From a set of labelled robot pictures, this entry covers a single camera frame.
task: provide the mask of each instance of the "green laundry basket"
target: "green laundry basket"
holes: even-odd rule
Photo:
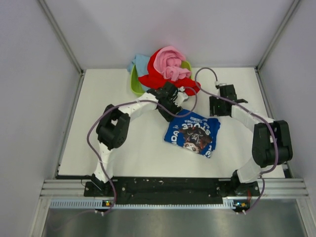
[[[186,68],[190,72],[192,72],[191,64],[188,61],[183,61],[182,64],[181,64],[181,68]],[[138,80],[138,75],[137,75],[137,71],[136,71],[135,65],[134,65],[134,67],[132,69],[132,72],[130,74],[130,89],[138,97],[145,93],[143,88],[142,88],[142,86],[141,86],[141,84],[140,84],[140,82],[139,82],[139,80]]]

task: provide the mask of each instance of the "gray wall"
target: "gray wall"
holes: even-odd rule
[[[292,0],[46,0],[87,68],[174,45],[194,66],[255,66]]]
[[[291,162],[316,206],[316,1],[305,0],[262,69],[277,119],[290,124]]]
[[[26,236],[78,74],[35,0],[0,1],[0,235]]]

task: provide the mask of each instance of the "purple cable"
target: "purple cable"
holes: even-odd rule
[[[106,171],[105,171],[105,168],[104,168],[104,166],[103,166],[102,159],[101,159],[99,153],[97,152],[97,150],[93,147],[93,145],[92,145],[91,142],[90,142],[90,135],[91,135],[93,129],[94,129],[95,126],[100,122],[100,120],[101,120],[102,118],[104,118],[104,116],[106,116],[106,115],[107,115],[109,112],[111,112],[112,110],[115,110],[115,109],[117,109],[117,108],[119,108],[119,107],[121,107],[121,106],[137,104],[137,103],[139,103],[139,102],[150,102],[150,103],[157,104],[157,106],[159,106],[159,107],[161,107],[162,109],[164,109],[168,114],[170,114],[170,115],[172,115],[172,116],[174,116],[174,117],[177,117],[177,118],[183,118],[183,117],[189,115],[189,114],[195,109],[195,107],[197,106],[197,102],[198,102],[198,95],[197,95],[197,92],[196,92],[193,88],[191,88],[191,87],[184,87],[184,88],[185,88],[185,89],[190,89],[190,90],[192,90],[192,91],[194,92],[194,94],[195,94],[195,97],[196,97],[196,100],[195,100],[195,102],[194,102],[194,105],[193,105],[192,109],[191,109],[189,112],[187,112],[185,115],[175,115],[175,114],[173,114],[172,112],[170,112],[170,111],[169,111],[166,107],[164,107],[163,105],[159,104],[158,102],[152,101],[152,100],[138,100],[138,101],[132,101],[132,102],[127,102],[127,103],[122,103],[122,104],[116,105],[116,106],[114,106],[114,107],[112,107],[112,108],[106,110],[106,111],[98,118],[98,120],[92,125],[92,127],[91,127],[90,130],[88,131],[87,138],[86,138],[86,139],[87,139],[87,143],[88,143],[89,147],[90,147],[90,148],[94,151],[94,153],[97,155],[97,157],[98,157],[98,159],[99,159],[99,161],[100,161],[101,169],[102,169],[102,171],[103,171],[105,177],[108,179],[108,181],[109,181],[109,183],[110,183],[110,185],[111,185],[111,187],[112,187],[112,189],[113,189],[113,193],[114,193],[114,201],[113,201],[113,203],[111,204],[111,206],[109,206],[109,209],[104,212],[104,215],[108,214],[108,213],[112,210],[112,208],[114,207],[115,202],[116,202],[116,200],[117,200],[117,193],[116,193],[115,186],[114,186],[112,180],[109,178],[108,174],[107,174]],[[73,219],[77,218],[78,216],[80,216],[80,215],[82,215],[82,214],[84,214],[84,213],[89,213],[89,212],[94,212],[94,210],[85,210],[85,211],[82,211],[82,212],[78,213],[77,215],[75,215],[75,216],[71,217],[70,219],[68,219],[62,226],[60,226],[60,227],[58,227],[58,228],[52,227],[51,224],[49,224],[49,226],[50,226],[50,228],[51,228],[53,231],[59,231],[59,230],[61,230],[66,224],[68,224],[70,221],[72,221]]]
[[[261,116],[259,116],[259,115],[257,115],[257,114],[254,114],[254,113],[251,112],[249,109],[247,109],[246,107],[244,107],[244,106],[242,106],[242,105],[236,103],[235,101],[232,101],[232,100],[229,100],[229,99],[227,99],[227,98],[224,98],[224,97],[221,97],[221,96],[212,94],[212,93],[210,93],[210,92],[208,92],[208,91],[202,89],[202,88],[199,86],[199,84],[198,84],[197,76],[198,76],[198,73],[199,73],[201,70],[203,70],[203,69],[211,70],[212,73],[215,75],[215,79],[216,79],[216,81],[217,81],[217,75],[216,75],[216,73],[215,73],[211,68],[207,68],[207,67],[205,67],[205,68],[200,68],[200,69],[197,71],[197,73],[196,73],[196,75],[195,75],[195,77],[194,77],[194,81],[196,82],[197,87],[198,87],[201,91],[203,91],[204,93],[206,93],[206,94],[208,94],[208,95],[214,96],[214,97],[216,97],[216,98],[218,98],[218,99],[227,101],[227,102],[229,102],[229,103],[231,103],[231,104],[233,104],[233,105],[239,106],[240,108],[242,108],[243,110],[245,110],[247,113],[251,114],[252,116],[254,116],[254,117],[258,118],[258,119],[260,119],[262,122],[264,122],[264,123],[266,124],[266,126],[268,127],[268,130],[269,130],[269,132],[270,132],[270,134],[271,134],[271,136],[272,136],[273,146],[274,146],[274,149],[275,149],[276,158],[275,158],[275,162],[274,162],[273,166],[271,167],[271,169],[269,169],[269,170],[267,170],[267,171],[262,171],[262,172],[261,172],[261,175],[262,175],[262,174],[267,174],[267,173],[272,172],[272,171],[276,168],[277,163],[278,163],[278,149],[277,149],[277,140],[276,140],[275,134],[273,133],[273,129],[272,129],[271,125],[270,125],[263,117],[261,117]],[[251,206],[248,210],[245,211],[245,214],[248,213],[249,211],[251,211],[251,210],[258,204],[260,198],[261,198],[262,195],[263,195],[263,192],[264,192],[264,190],[265,190],[266,184],[265,184],[265,180],[263,179],[263,177],[262,177],[261,175],[259,176],[259,178],[262,179],[262,182],[263,182],[261,193],[259,194],[257,200],[255,200],[255,202],[252,204],[252,206]]]

